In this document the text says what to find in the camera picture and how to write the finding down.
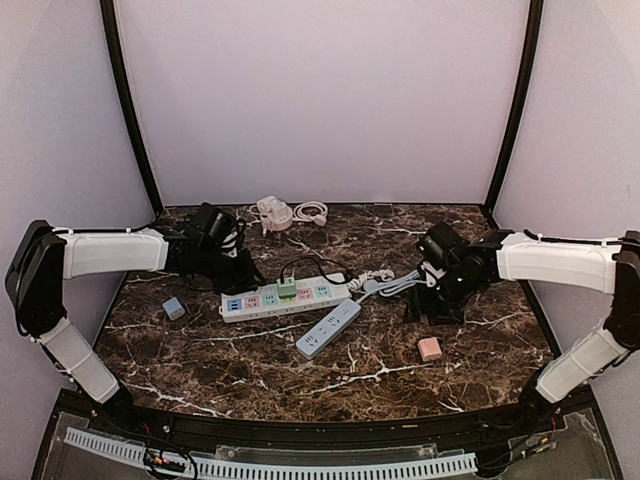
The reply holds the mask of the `white multicolour power strip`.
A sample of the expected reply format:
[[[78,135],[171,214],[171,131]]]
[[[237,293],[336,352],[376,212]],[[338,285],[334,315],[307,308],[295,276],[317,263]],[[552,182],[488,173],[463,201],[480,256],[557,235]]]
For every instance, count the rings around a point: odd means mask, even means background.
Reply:
[[[350,297],[346,284],[316,276],[298,279],[294,297],[281,298],[276,283],[238,295],[222,294],[219,314],[225,323],[253,321],[334,307]]]

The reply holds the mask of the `grey-blue charger cube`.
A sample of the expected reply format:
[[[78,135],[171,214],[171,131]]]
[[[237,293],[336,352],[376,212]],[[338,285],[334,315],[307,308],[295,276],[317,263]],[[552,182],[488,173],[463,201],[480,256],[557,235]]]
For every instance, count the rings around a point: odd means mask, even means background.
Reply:
[[[162,308],[171,321],[177,320],[185,314],[184,307],[176,297],[166,300],[162,304]]]

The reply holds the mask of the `salmon pink charger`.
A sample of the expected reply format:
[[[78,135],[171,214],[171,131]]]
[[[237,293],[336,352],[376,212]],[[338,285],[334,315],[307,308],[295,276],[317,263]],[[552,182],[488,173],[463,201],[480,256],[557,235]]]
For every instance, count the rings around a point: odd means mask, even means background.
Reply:
[[[417,346],[423,362],[437,360],[442,357],[442,348],[439,339],[436,337],[420,339]]]

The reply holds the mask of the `blue power strip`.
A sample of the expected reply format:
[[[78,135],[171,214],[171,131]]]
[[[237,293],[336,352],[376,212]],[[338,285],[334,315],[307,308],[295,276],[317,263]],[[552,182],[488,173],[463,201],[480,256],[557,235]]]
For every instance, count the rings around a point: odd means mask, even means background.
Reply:
[[[296,342],[297,351],[306,359],[313,359],[340,335],[360,312],[361,305],[358,302],[345,299]]]

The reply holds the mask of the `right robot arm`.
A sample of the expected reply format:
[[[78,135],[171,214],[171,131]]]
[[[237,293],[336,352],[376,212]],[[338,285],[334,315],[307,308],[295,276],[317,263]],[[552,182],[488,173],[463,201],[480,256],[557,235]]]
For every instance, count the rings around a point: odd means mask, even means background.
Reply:
[[[549,406],[639,348],[639,234],[563,239],[529,230],[490,230],[475,242],[446,223],[417,242],[412,304],[432,325],[461,324],[467,302],[502,281],[538,281],[582,287],[612,296],[608,316],[568,352],[535,374],[510,413],[521,434],[534,432]]]

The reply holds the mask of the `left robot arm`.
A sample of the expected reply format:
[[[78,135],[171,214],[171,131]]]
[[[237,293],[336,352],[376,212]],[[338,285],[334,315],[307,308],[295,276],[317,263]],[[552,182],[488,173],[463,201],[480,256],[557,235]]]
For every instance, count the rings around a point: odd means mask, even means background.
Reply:
[[[94,402],[120,436],[141,427],[130,394],[72,324],[63,305],[63,283],[80,276],[126,272],[169,272],[210,280],[219,294],[254,290],[264,283],[249,250],[244,226],[179,231],[163,226],[120,230],[54,228],[32,222],[8,268],[5,289],[17,330],[38,343]]]

